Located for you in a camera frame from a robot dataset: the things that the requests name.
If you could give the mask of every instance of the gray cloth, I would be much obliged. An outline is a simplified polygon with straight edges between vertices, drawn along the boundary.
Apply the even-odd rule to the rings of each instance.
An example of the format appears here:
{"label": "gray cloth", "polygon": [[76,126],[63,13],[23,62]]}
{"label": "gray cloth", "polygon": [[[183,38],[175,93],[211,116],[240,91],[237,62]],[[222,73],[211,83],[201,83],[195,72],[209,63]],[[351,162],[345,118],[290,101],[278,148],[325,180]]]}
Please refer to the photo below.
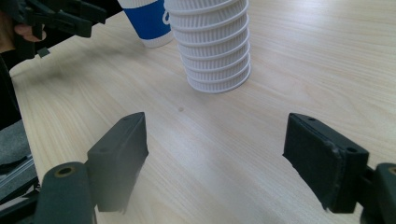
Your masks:
{"label": "gray cloth", "polygon": [[0,165],[20,160],[29,154],[22,120],[0,131]]}

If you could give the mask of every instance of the table surface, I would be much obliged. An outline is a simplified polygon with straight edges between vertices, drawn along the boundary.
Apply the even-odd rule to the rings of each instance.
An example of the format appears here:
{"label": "table surface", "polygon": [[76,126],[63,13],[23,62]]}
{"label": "table surface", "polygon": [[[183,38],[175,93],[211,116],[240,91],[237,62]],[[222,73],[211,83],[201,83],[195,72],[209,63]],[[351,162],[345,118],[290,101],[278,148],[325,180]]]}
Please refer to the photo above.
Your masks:
{"label": "table surface", "polygon": [[396,162],[396,2],[250,0],[252,73],[200,93],[174,40],[147,49],[123,13],[11,75],[35,166],[87,160],[119,119],[144,111],[150,152],[126,214],[99,223],[359,223],[322,210],[282,157],[288,114],[320,119]]}

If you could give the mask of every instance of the white plastic bowl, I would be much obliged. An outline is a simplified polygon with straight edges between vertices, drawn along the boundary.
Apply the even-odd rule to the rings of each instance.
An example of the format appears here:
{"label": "white plastic bowl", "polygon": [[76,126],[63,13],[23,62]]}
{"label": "white plastic bowl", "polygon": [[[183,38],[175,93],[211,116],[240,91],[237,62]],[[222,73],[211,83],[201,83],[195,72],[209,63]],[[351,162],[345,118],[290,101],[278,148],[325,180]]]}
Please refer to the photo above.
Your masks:
{"label": "white plastic bowl", "polygon": [[200,14],[227,7],[239,0],[165,0],[165,9],[177,15]]}
{"label": "white plastic bowl", "polygon": [[173,32],[175,39],[180,44],[198,47],[227,41],[242,33],[246,27],[248,27],[248,15],[244,14],[237,20],[218,28],[196,32],[184,32],[173,29]]}
{"label": "white plastic bowl", "polygon": [[249,39],[249,30],[245,29],[241,34],[231,38],[230,40],[218,43],[216,45],[208,45],[201,47],[188,47],[178,43],[178,50],[180,53],[190,58],[204,57],[210,58],[225,52],[229,52],[232,49],[237,48],[241,44],[245,43]]}
{"label": "white plastic bowl", "polygon": [[241,73],[239,76],[228,79],[222,82],[215,83],[202,83],[187,77],[189,84],[197,91],[207,92],[207,93],[221,93],[226,91],[231,91],[240,85],[242,85],[248,77],[250,76],[251,68],[247,68],[246,72]]}
{"label": "white plastic bowl", "polygon": [[248,64],[250,64],[249,54],[247,55],[246,58],[242,58],[232,65],[222,67],[219,69],[210,69],[210,70],[191,69],[187,66],[184,66],[184,69],[186,70],[186,74],[192,79],[205,82],[205,81],[222,80],[228,77],[232,77],[233,75],[245,69]]}
{"label": "white plastic bowl", "polygon": [[181,61],[183,62],[184,66],[187,66],[189,68],[204,69],[204,70],[217,69],[228,66],[234,62],[237,62],[241,58],[247,57],[249,53],[249,49],[250,49],[250,45],[247,42],[240,49],[236,49],[234,52],[230,54],[224,53],[222,55],[219,55],[216,59],[194,60],[194,59],[189,59],[185,57],[183,54],[181,54]]}
{"label": "white plastic bowl", "polygon": [[240,17],[248,10],[248,0],[239,0],[218,10],[193,15],[169,14],[169,21],[174,29],[196,31],[197,28],[205,29],[220,24],[226,24]]}

